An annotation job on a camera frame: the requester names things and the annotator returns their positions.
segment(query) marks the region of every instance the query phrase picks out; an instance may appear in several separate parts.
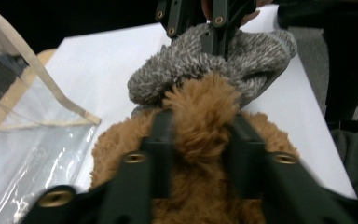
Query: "knit hat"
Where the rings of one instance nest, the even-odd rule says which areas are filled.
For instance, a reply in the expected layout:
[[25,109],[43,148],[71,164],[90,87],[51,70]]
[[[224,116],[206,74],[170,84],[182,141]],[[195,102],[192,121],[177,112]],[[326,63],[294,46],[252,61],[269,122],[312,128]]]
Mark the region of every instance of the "knit hat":
[[243,107],[263,93],[296,55],[294,36],[282,30],[257,34],[238,30],[229,43],[227,60],[203,53],[202,36],[210,32],[210,26],[188,28],[148,59],[128,82],[130,99],[141,107],[160,105],[173,85],[214,72],[241,94],[238,104]]

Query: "white table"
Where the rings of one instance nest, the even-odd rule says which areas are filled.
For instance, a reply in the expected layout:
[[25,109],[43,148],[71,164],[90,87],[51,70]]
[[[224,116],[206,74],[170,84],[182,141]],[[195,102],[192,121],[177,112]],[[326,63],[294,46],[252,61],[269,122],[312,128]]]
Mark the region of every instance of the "white table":
[[[261,8],[260,15],[242,29],[268,32],[279,29],[277,6]],[[171,40],[160,24],[93,35],[68,37],[47,64],[63,92],[86,110],[102,118],[76,184],[90,184],[90,152],[97,137],[131,114],[127,81],[145,60]],[[354,190],[337,154],[310,83],[298,56],[287,70],[255,101],[245,107],[264,112],[270,121],[289,133],[303,164],[325,188],[355,198]]]

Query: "brown fur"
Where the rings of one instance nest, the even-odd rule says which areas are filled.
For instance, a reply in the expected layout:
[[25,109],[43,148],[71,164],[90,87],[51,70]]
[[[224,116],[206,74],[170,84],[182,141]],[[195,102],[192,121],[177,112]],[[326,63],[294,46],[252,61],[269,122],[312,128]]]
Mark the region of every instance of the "brown fur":
[[[154,201],[153,223],[264,223],[260,200],[240,200],[220,161],[230,139],[227,126],[239,111],[235,89],[220,76],[208,75],[185,81],[166,96],[163,106],[173,111],[180,159],[173,166],[172,197]],[[159,110],[146,110],[99,137],[92,152],[92,189],[114,177],[123,154],[137,150]],[[242,114],[266,141],[267,151],[298,157],[287,134],[268,122],[266,115]]]

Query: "stuffed animal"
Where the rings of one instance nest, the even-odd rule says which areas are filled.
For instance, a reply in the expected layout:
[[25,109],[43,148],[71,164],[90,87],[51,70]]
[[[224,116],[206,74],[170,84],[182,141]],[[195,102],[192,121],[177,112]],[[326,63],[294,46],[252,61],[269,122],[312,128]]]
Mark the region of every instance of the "stuffed animal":
[[228,127],[241,113],[266,142],[266,151],[299,157],[287,133],[267,115],[241,110],[285,69],[296,44],[284,31],[238,31],[225,61],[201,52],[200,36],[207,26],[190,28],[131,76],[130,98],[140,107],[99,136],[90,189],[115,178],[121,157],[138,149],[159,111],[170,109],[178,158],[172,196],[153,201],[153,223],[263,223],[261,201],[236,195],[221,155],[230,140]]

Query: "transparent plastic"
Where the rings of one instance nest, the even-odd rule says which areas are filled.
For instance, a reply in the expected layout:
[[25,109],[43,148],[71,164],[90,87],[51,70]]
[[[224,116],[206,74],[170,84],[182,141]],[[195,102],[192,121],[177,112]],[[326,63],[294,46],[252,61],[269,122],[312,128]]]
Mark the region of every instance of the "transparent plastic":
[[20,223],[42,191],[75,183],[99,122],[0,16],[0,224]]

